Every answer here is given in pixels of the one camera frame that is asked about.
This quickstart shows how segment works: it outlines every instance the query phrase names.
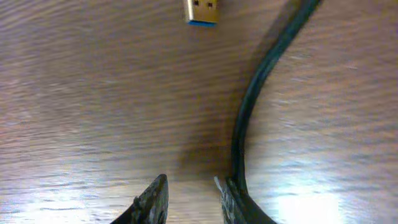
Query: usb connector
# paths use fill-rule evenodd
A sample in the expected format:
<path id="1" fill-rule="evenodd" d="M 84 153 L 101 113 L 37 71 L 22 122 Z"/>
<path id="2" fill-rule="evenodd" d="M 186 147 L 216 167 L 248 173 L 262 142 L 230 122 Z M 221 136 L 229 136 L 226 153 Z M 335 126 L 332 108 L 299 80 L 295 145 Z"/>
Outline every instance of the usb connector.
<path id="1" fill-rule="evenodd" d="M 189 24 L 211 27 L 217 23 L 217 0 L 184 0 L 184 3 Z"/>

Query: wooden table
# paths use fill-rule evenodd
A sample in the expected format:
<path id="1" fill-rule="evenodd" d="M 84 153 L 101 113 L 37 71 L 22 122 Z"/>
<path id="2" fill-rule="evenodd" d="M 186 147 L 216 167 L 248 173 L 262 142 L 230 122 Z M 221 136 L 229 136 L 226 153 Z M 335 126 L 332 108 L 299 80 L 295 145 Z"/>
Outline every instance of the wooden table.
<path id="1" fill-rule="evenodd" d="M 221 223 L 234 118 L 291 2 L 0 1 L 0 222 L 109 223 L 158 174 Z M 398 222 L 398 3 L 325 1 L 264 85 L 249 192 L 279 223 Z"/>

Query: cable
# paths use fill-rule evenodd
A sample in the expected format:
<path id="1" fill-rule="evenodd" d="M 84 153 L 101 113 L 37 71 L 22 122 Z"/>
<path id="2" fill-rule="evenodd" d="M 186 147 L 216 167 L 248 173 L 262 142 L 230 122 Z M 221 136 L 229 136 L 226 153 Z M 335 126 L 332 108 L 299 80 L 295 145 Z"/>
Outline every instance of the cable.
<path id="1" fill-rule="evenodd" d="M 257 97 L 260 94 L 261 87 L 278 62 L 280 56 L 285 52 L 286 48 L 306 23 L 320 1 L 321 0 L 304 0 L 303 3 L 301 3 L 292 20 L 279 34 L 274 45 L 262 59 L 243 97 L 238 117 L 235 121 L 231 145 L 232 179 L 235 181 L 240 191 L 245 193 L 248 192 L 244 175 L 244 138 L 246 137 L 250 115 L 256 104 Z"/>

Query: brown wood tabletop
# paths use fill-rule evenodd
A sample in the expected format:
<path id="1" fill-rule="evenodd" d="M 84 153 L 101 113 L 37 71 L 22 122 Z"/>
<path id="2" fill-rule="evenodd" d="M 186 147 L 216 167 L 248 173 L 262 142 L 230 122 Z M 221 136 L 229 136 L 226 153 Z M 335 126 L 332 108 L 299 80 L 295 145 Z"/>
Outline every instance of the brown wood tabletop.
<path id="1" fill-rule="evenodd" d="M 109 223 L 159 174 L 221 223 L 248 81 L 293 1 L 0 1 L 0 223 Z M 398 223 L 398 2 L 325 1 L 264 85 L 249 193 L 278 223 Z"/>

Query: black cable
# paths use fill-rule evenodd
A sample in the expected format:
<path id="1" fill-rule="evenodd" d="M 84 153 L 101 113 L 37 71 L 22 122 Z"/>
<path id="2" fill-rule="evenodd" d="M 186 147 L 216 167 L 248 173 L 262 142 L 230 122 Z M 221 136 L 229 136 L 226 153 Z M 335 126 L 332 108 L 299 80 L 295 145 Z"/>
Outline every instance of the black cable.
<path id="1" fill-rule="evenodd" d="M 240 191 L 248 192 L 244 175 L 244 138 L 248 129 L 250 115 L 260 94 L 261 87 L 274 68 L 280 56 L 290 45 L 299 30 L 306 23 L 312 12 L 321 0 L 304 0 L 296 10 L 294 17 L 279 34 L 274 45 L 268 50 L 257 68 L 244 95 L 241 107 L 236 118 L 232 136 L 232 178 Z"/>

